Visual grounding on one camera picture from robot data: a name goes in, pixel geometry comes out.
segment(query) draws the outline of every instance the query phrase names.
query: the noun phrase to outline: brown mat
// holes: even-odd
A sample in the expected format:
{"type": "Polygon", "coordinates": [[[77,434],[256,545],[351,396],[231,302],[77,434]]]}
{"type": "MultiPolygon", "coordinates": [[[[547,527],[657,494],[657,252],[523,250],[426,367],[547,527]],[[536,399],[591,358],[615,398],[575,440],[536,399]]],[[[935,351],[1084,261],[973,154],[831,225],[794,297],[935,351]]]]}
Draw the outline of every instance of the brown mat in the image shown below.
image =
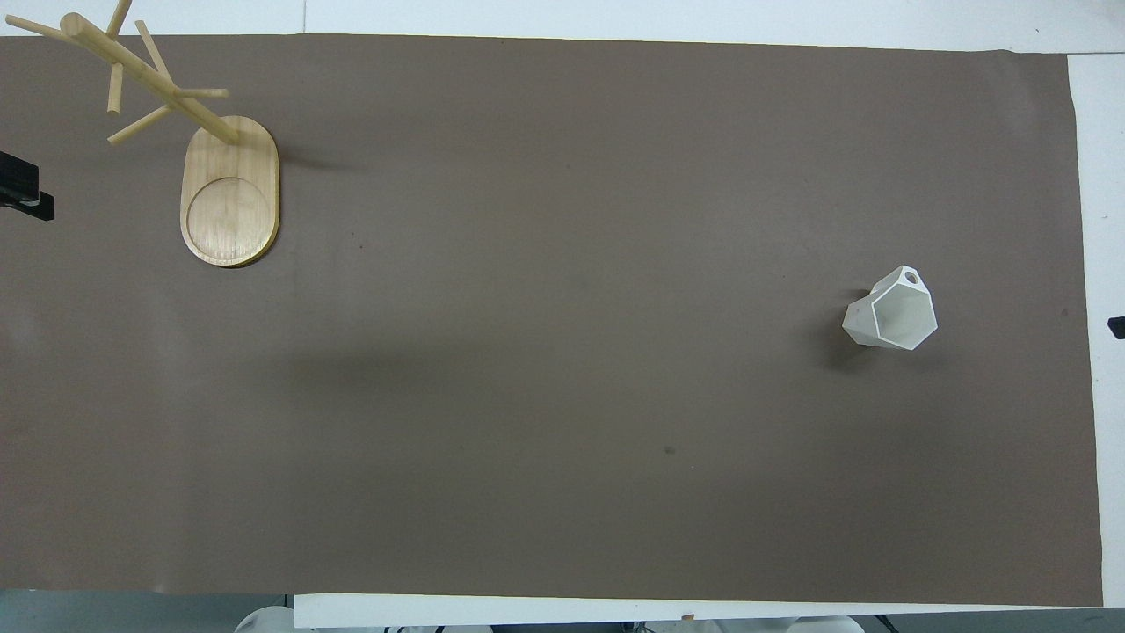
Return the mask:
{"type": "Polygon", "coordinates": [[[281,233],[198,261],[194,126],[0,39],[3,587],[1100,604],[1064,57],[161,45],[281,233]],[[899,263],[940,328],[860,349],[899,263]]]}

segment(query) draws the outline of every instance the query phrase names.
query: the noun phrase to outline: white geometric cup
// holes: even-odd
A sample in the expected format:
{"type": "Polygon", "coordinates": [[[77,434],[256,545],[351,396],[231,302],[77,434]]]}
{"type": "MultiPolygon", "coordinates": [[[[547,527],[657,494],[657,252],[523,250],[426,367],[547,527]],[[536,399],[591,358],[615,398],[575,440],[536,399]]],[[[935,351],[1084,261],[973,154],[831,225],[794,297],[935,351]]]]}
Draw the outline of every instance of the white geometric cup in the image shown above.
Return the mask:
{"type": "Polygon", "coordinates": [[[847,306],[844,329],[860,345],[914,350],[937,329],[929,288],[917,270],[899,265],[847,306]]]}

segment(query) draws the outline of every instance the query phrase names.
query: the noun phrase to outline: oval wooden base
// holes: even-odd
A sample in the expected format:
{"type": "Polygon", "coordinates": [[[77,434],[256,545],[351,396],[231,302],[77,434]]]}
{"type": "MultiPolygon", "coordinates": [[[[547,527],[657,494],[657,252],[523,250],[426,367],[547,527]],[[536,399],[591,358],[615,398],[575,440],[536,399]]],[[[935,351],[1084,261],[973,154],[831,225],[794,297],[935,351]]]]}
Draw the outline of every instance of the oval wooden base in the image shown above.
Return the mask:
{"type": "Polygon", "coordinates": [[[256,121],[223,120],[238,130],[236,144],[206,129],[188,143],[180,232],[196,256],[231,268],[254,261],[273,244],[281,220],[280,161],[273,137],[256,121]]]}

